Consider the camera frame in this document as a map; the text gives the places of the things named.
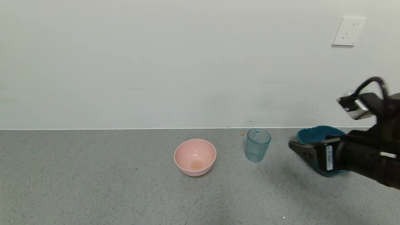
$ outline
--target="teal bowl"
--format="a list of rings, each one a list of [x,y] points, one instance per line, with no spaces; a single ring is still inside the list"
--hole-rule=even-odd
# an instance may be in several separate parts
[[[327,135],[340,136],[345,132],[330,126],[316,126],[312,128],[304,128],[297,132],[297,139],[303,144],[310,144],[312,142],[323,141]],[[310,163],[310,166],[319,174],[325,177],[333,177],[335,175],[346,173],[348,170],[320,170],[318,162]]]

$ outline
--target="label sticker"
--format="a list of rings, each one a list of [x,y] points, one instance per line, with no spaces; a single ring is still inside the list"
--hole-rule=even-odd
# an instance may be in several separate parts
[[[326,146],[326,170],[333,170],[333,148],[332,148],[332,145]]]

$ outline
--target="table surface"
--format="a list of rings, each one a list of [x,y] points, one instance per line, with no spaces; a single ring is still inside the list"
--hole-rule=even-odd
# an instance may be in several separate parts
[[[399,224],[400,191],[315,173],[288,148],[299,129],[267,129],[252,163],[247,130],[0,131],[0,224]],[[217,149],[202,177],[173,160],[194,138]]]

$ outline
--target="wall socket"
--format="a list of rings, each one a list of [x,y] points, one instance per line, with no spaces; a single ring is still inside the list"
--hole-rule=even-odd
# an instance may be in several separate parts
[[[343,17],[332,45],[355,45],[366,21],[365,18]]]

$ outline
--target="plastic cup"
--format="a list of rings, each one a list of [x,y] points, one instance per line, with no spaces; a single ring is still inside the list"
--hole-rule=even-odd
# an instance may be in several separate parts
[[[263,129],[251,129],[247,132],[246,158],[252,162],[260,162],[264,158],[271,135]]]

